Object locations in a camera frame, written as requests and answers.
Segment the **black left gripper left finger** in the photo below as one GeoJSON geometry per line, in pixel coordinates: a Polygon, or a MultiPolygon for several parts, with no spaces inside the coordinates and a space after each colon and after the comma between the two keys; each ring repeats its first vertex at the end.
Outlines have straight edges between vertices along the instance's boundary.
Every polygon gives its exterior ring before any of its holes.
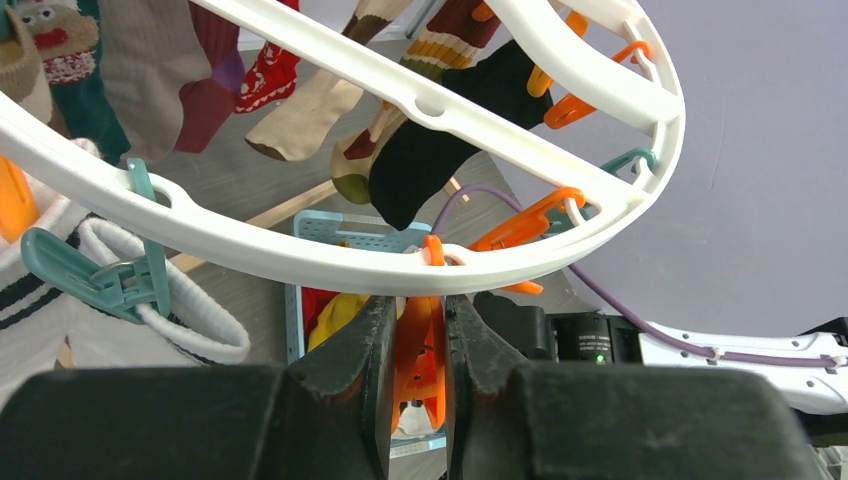
{"type": "Polygon", "coordinates": [[[288,366],[58,370],[1,413],[5,479],[384,479],[392,299],[288,366]]]}

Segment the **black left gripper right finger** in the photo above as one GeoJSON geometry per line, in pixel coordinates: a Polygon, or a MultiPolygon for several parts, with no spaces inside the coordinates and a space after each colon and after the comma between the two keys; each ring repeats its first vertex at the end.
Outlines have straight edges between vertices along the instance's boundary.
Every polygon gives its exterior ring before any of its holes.
{"type": "Polygon", "coordinates": [[[740,371],[531,361],[445,300],[451,479],[817,479],[795,415],[740,371]]]}

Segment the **white round clip hanger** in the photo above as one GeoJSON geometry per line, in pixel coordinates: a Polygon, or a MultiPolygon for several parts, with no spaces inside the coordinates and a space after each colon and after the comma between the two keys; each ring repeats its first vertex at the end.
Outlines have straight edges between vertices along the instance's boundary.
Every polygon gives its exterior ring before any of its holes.
{"type": "Polygon", "coordinates": [[[652,138],[654,164],[640,163],[633,182],[519,126],[341,34],[274,1],[210,1],[207,8],[364,88],[423,131],[404,159],[381,155],[371,170],[371,200],[391,224],[446,182],[452,135],[558,187],[575,187],[595,214],[569,205],[572,227],[550,238],[475,252],[447,244],[449,267],[427,251],[379,253],[302,240],[239,222],[196,204],[160,176],[153,188],[167,205],[132,190],[129,174],[83,151],[9,98],[1,101],[2,154],[57,192],[134,233],[233,270],[290,284],[384,296],[444,296],[490,290],[564,268],[611,240],[645,213],[672,177],[681,153],[684,97],[670,54],[635,1],[575,1],[572,8],[647,52],[632,70],[580,39],[546,1],[495,1],[495,16],[541,70],[570,94],[652,138]]]}

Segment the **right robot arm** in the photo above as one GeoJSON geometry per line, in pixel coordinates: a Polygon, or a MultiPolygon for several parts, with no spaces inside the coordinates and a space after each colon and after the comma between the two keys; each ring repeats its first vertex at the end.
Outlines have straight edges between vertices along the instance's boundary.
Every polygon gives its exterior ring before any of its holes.
{"type": "Polygon", "coordinates": [[[548,314],[490,292],[473,306],[530,359],[739,370],[770,382],[815,446],[847,443],[847,320],[795,337],[717,335],[597,312],[548,314]]]}

